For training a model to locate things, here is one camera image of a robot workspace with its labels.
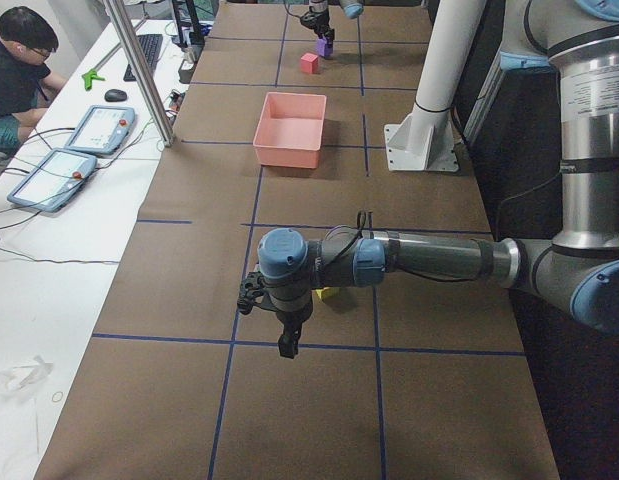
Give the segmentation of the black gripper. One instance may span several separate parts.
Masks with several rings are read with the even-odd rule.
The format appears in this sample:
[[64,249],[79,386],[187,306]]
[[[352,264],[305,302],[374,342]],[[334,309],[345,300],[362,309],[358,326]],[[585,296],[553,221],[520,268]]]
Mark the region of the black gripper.
[[302,335],[303,324],[310,316],[300,313],[277,313],[276,317],[283,327],[278,340],[280,356],[294,359],[299,353],[298,341]]
[[317,41],[324,42],[323,56],[331,57],[334,49],[335,30],[330,27],[329,13],[327,11],[307,11],[300,17],[299,21],[303,27],[317,34]]

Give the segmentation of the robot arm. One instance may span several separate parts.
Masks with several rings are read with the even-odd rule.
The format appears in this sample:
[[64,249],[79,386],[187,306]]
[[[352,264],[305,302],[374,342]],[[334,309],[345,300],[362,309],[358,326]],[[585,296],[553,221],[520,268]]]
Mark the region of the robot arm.
[[[339,0],[336,4],[348,19],[356,19],[364,11],[362,1]],[[316,54],[329,58],[333,54],[335,41],[335,29],[330,26],[329,1],[311,0],[308,10],[300,16],[300,24],[317,36]]]
[[619,334],[619,1],[509,1],[499,54],[503,70],[559,73],[561,231],[550,240],[495,242],[362,225],[336,227],[318,241],[272,230],[237,306],[276,315],[282,356],[298,352],[314,291],[376,285],[393,271],[447,283],[493,279]]

